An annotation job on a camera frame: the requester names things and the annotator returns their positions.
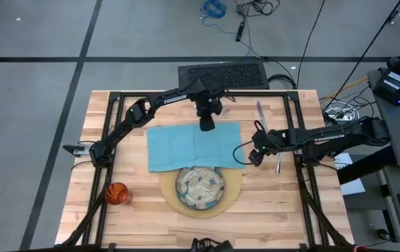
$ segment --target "white paper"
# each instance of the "white paper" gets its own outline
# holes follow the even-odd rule
[[[349,156],[349,153],[340,153],[340,155],[335,156],[335,167],[337,169],[342,169],[350,164],[352,164],[352,159]],[[363,183],[361,183],[360,178],[341,185],[340,187],[343,195],[365,192],[365,187],[363,186]]]

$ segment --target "wooden tabletop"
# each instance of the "wooden tabletop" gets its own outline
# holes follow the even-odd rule
[[[323,127],[316,91],[300,90],[298,93],[305,126],[309,129]],[[108,97],[109,91],[92,92],[81,140],[100,139]],[[136,99],[125,99],[124,109]],[[253,121],[260,119],[256,110],[258,100],[262,103],[269,129],[287,128],[281,97],[236,99],[236,103],[222,99],[223,107],[228,112],[215,116],[214,120],[240,122],[243,142],[251,139],[255,132]],[[291,108],[295,126],[298,127],[293,103]],[[156,126],[196,123],[198,117],[194,104],[189,100],[177,102],[161,107],[156,112],[155,119],[143,128],[134,129],[118,144],[112,180],[126,184],[134,198],[127,206],[108,206],[102,246],[107,247],[108,243],[113,242],[119,248],[190,248],[193,238],[204,237],[218,241],[229,239],[235,248],[240,249],[294,249],[300,243],[307,243],[292,153],[282,154],[280,175],[276,175],[274,171],[278,155],[265,157],[260,167],[247,166],[243,170],[242,190],[237,201],[216,217],[189,218],[178,214],[167,205],[159,189],[158,175],[149,173],[148,170],[146,131]],[[252,148],[251,145],[243,148],[245,157]],[[75,163],[86,160],[89,157],[77,158]],[[331,160],[323,160],[323,163],[333,165]],[[334,227],[349,242],[353,242],[336,172],[328,167],[316,167],[315,171],[324,213]],[[63,242],[84,217],[93,175],[94,169],[90,163],[81,164],[73,170],[56,244]],[[308,178],[305,169],[304,177]],[[315,239],[320,244],[317,220],[313,211],[310,212]],[[97,221],[94,220],[91,243],[96,229]]]

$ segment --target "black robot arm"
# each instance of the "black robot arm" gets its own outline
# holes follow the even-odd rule
[[[258,127],[253,135],[254,150],[249,160],[254,166],[262,163],[264,155],[303,150],[303,161],[321,160],[335,156],[347,148],[361,144],[384,146],[389,143],[385,123],[379,118],[364,117],[340,125],[317,129],[284,129],[266,132]]]
[[[204,84],[196,79],[187,87],[150,94],[136,101],[125,113],[125,119],[105,139],[95,142],[89,149],[94,167],[105,167],[112,162],[112,153],[118,142],[132,129],[143,127],[154,118],[156,111],[164,105],[190,99],[195,102],[197,116],[200,117],[200,129],[209,131],[215,128],[212,113],[220,114],[223,108],[220,98],[225,90],[220,83]],[[78,146],[64,146],[64,149],[74,154]]]

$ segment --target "orange cup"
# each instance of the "orange cup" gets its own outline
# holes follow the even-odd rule
[[[106,202],[113,205],[128,204],[131,202],[132,193],[121,182],[112,183],[106,190]]]

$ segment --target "blue cloth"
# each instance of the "blue cloth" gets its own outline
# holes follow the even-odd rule
[[[240,123],[215,123],[202,132],[199,125],[153,127],[147,131],[150,172],[167,172],[184,167],[244,168],[233,158],[242,144]],[[235,157],[244,160],[242,148]]]

